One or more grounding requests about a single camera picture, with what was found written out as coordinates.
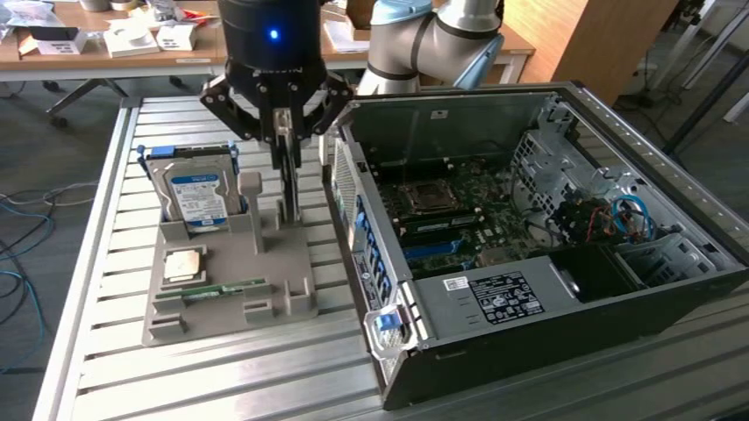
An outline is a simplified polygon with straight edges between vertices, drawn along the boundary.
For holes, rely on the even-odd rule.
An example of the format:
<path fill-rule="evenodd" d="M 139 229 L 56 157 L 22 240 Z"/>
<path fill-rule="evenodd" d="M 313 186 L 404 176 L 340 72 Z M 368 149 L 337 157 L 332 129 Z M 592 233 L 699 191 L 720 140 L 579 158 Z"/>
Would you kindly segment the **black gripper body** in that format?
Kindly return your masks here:
<path fill-rule="evenodd" d="M 305 103 L 326 80 L 320 1 L 222 1 L 227 80 L 254 105 Z"/>

